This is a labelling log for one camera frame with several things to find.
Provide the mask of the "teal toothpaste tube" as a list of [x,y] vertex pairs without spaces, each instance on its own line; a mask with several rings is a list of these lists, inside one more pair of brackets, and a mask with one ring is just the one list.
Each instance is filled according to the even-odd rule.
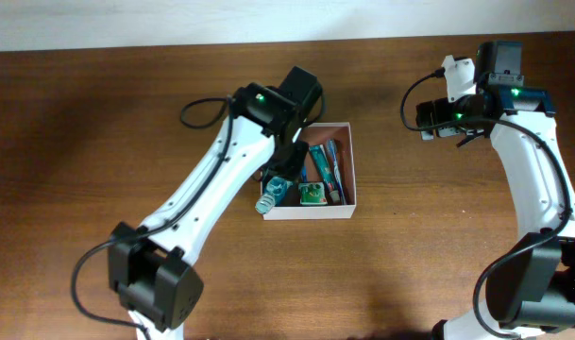
[[313,159],[314,165],[317,169],[319,176],[323,179],[329,194],[331,201],[334,204],[341,204],[342,199],[340,196],[339,189],[337,187],[337,182],[332,173],[332,170],[327,159],[324,146],[321,144],[313,145],[310,147],[311,157]]

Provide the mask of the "blue white toothbrush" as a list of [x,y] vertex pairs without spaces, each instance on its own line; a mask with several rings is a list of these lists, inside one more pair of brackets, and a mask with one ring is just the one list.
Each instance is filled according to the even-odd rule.
[[335,143],[335,141],[333,139],[327,140],[327,150],[330,154],[330,157],[331,157],[331,160],[333,163],[333,174],[335,176],[336,184],[337,184],[338,191],[340,194],[341,203],[343,205],[346,205],[347,199],[346,199],[346,195],[344,192],[344,186],[342,183],[341,173],[339,170],[338,148],[337,148],[337,144]]

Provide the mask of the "blue disposable razor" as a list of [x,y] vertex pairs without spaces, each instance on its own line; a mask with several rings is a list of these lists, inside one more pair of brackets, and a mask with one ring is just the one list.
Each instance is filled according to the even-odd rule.
[[300,180],[301,183],[307,183],[308,182],[307,169],[306,169],[305,165],[302,166],[302,169],[300,172],[300,178],[301,178],[301,180]]

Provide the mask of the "teal mouthwash bottle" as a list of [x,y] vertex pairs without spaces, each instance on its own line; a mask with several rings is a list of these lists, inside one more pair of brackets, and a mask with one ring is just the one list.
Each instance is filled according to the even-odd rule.
[[281,177],[273,177],[263,189],[263,193],[256,202],[255,209],[260,214],[269,213],[274,207],[282,202],[289,189],[294,183]]

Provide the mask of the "green white soap packet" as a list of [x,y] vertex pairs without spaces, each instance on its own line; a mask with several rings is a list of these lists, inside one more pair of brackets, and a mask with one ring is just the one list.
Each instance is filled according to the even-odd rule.
[[326,206],[328,204],[322,182],[299,183],[298,191],[302,206]]

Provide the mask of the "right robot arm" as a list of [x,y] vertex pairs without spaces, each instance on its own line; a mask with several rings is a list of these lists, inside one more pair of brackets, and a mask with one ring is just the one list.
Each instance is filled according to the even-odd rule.
[[490,263],[469,312],[431,337],[533,339],[575,329],[575,192],[559,151],[548,92],[529,88],[518,42],[484,42],[474,58],[447,56],[433,72],[445,97],[420,103],[414,130],[430,140],[487,138],[516,209],[517,241]]

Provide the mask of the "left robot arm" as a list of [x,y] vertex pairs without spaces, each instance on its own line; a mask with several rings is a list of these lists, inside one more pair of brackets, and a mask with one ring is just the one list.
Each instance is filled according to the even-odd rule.
[[221,129],[192,173],[139,227],[121,222],[111,234],[110,289],[140,339],[182,338],[204,287],[194,264],[213,226],[255,173],[299,176],[307,149],[299,135],[324,95],[295,66],[278,87],[252,82],[219,101]]

